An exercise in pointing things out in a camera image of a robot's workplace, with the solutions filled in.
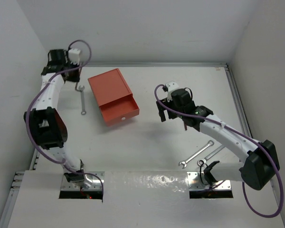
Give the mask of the orange top drawer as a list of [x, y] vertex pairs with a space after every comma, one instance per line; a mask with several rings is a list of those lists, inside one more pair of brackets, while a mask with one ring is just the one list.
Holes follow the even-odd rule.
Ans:
[[139, 115], [140, 109], [132, 95], [106, 103], [99, 107], [104, 122], [107, 126], [113, 126], [124, 120]]

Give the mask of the orange drawer cabinet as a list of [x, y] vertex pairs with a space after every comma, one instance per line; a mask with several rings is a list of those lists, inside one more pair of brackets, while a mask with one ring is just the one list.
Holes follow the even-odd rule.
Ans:
[[118, 68], [93, 76], [88, 79], [88, 82], [98, 107], [127, 95], [133, 96]]

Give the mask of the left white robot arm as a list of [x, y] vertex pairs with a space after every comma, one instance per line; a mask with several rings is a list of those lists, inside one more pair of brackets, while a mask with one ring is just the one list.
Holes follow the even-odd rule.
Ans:
[[60, 164], [67, 182], [78, 188], [87, 184], [83, 162], [66, 146], [67, 128], [57, 111], [61, 89], [66, 81], [80, 80], [80, 55], [77, 48], [53, 49], [41, 73], [40, 94], [24, 113], [28, 135], [46, 156]]

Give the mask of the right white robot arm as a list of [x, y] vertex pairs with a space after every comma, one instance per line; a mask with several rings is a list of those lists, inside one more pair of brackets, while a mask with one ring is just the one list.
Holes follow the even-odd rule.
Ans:
[[214, 161], [204, 169], [203, 179], [208, 185], [218, 181], [241, 181], [254, 190], [261, 190], [279, 171], [275, 145], [269, 140], [260, 142], [238, 132], [221, 121], [205, 106], [196, 106], [184, 88], [161, 86], [167, 98], [156, 101], [161, 121], [180, 118], [184, 125], [208, 135], [233, 152], [238, 163]]

